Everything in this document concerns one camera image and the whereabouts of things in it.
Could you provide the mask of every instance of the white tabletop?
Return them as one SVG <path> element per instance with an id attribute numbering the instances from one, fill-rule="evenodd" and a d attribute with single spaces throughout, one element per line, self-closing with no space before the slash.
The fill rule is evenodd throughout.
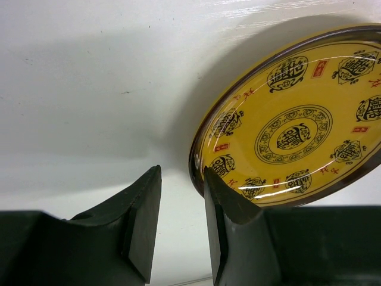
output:
<path id="1" fill-rule="evenodd" d="M 153 286 L 211 276 L 188 176 L 203 115 L 245 69 L 379 0 L 3 0 L 0 209 L 71 218 L 163 168 Z M 314 204 L 380 204 L 381 169 Z"/>

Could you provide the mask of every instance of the plate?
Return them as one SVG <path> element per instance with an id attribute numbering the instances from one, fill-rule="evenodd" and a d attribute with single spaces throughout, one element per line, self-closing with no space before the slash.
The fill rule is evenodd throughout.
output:
<path id="1" fill-rule="evenodd" d="M 381 25 L 310 36 L 253 66 L 201 123 L 189 172 L 205 166 L 261 207 L 298 206 L 381 163 Z"/>

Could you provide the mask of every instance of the decorative plate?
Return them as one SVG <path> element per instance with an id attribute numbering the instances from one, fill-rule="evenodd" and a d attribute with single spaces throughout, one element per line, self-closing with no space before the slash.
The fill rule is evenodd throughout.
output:
<path id="1" fill-rule="evenodd" d="M 283 48 L 206 115 L 189 157 L 261 207 L 298 206 L 381 163 L 381 25 L 346 27 Z"/>

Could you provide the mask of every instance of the red rectangle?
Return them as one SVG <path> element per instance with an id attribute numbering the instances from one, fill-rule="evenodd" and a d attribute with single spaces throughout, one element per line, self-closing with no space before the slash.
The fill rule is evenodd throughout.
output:
<path id="1" fill-rule="evenodd" d="M 314 73 L 312 75 L 313 79 L 316 79 L 318 77 L 321 77 L 323 75 L 324 69 L 326 68 L 328 63 L 328 60 L 318 61 L 316 64 L 316 68 L 314 70 Z"/>
<path id="2" fill-rule="evenodd" d="M 367 133 L 370 127 L 355 127 L 351 133 Z"/>
<path id="3" fill-rule="evenodd" d="M 222 151 L 226 149 L 229 149 L 229 143 L 225 143 L 225 144 L 214 147 L 214 152 L 218 152 L 218 151 Z"/>
<path id="4" fill-rule="evenodd" d="M 280 179 L 274 179 L 273 181 L 273 189 L 279 188 Z"/>

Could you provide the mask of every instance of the black emblem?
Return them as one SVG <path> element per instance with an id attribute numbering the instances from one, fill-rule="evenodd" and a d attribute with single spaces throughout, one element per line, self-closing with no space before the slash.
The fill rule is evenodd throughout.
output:
<path id="1" fill-rule="evenodd" d="M 330 156 L 330 158 L 335 158 L 336 162 L 345 164 L 353 164 L 354 160 L 359 160 L 363 157 L 361 153 L 361 144 L 359 141 L 346 140 L 340 146 L 335 148 L 335 152 Z"/>
<path id="2" fill-rule="evenodd" d="M 286 177 L 286 186 L 294 194 L 303 194 L 312 183 L 312 177 L 307 170 L 297 171 Z"/>
<path id="3" fill-rule="evenodd" d="M 308 67 L 308 58 L 303 56 L 288 58 L 273 69 L 267 77 L 270 92 L 288 89 L 303 80 Z"/>
<path id="4" fill-rule="evenodd" d="M 237 111 L 234 108 L 222 113 L 213 125 L 212 134 L 210 136 L 214 135 L 216 138 L 219 138 L 223 135 L 233 135 L 233 130 L 237 129 L 242 124 L 242 116 L 243 111 Z"/>
<path id="5" fill-rule="evenodd" d="M 332 116 L 319 105 L 286 110 L 269 121 L 255 140 L 257 157 L 269 164 L 297 161 L 318 148 L 332 128 Z"/>
<path id="6" fill-rule="evenodd" d="M 262 180 L 260 177 L 254 179 L 248 178 L 240 189 L 246 198 L 252 200 L 264 191 L 264 188 L 266 187 L 263 186 L 264 183 L 266 183 L 266 180 Z"/>
<path id="7" fill-rule="evenodd" d="M 235 162 L 230 154 L 222 155 L 213 160 L 210 167 L 221 177 L 225 177 L 231 170 L 235 169 Z"/>
<path id="8" fill-rule="evenodd" d="M 379 53 L 376 51 L 361 53 L 357 51 L 352 57 L 348 57 L 339 63 L 339 69 L 332 74 L 332 78 L 338 77 L 339 84 L 349 82 L 355 84 L 360 76 L 369 74 L 374 67 Z"/>
<path id="9" fill-rule="evenodd" d="M 374 121 L 381 119 L 381 95 L 376 95 L 360 102 L 356 112 L 357 121 Z"/>

